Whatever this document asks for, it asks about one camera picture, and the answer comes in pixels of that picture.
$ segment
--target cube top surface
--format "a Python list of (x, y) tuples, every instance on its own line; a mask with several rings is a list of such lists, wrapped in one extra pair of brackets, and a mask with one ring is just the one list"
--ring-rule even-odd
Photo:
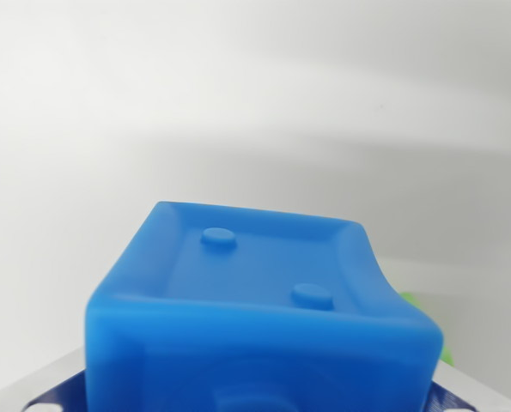
[(391, 292), (355, 222), (162, 202), (98, 294), (401, 315)]

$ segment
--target blue plastic block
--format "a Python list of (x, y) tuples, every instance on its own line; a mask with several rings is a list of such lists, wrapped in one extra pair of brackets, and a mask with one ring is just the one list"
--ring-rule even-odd
[(441, 346), (359, 224), (158, 203), (88, 304), (88, 407), (418, 412)]

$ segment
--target blue plastic part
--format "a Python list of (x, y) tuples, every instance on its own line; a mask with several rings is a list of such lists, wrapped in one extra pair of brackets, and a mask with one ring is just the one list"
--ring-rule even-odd
[(419, 412), (439, 328), (352, 221), (158, 203), (87, 310), (89, 412)]

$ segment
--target round stud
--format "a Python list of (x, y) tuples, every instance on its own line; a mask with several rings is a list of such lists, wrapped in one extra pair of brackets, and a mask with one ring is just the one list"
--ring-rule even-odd
[(202, 243), (219, 247), (233, 247), (236, 245), (236, 235), (233, 231), (223, 227), (208, 227), (202, 233)]
[(298, 283), (293, 286), (291, 297), (296, 305), (305, 309), (333, 309), (333, 296), (329, 290), (313, 283)]

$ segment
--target white wall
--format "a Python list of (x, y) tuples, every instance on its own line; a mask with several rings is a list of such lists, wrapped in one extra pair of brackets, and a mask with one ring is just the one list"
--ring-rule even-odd
[(511, 2), (0, 2), (0, 387), (162, 199), (360, 221), (511, 396)]

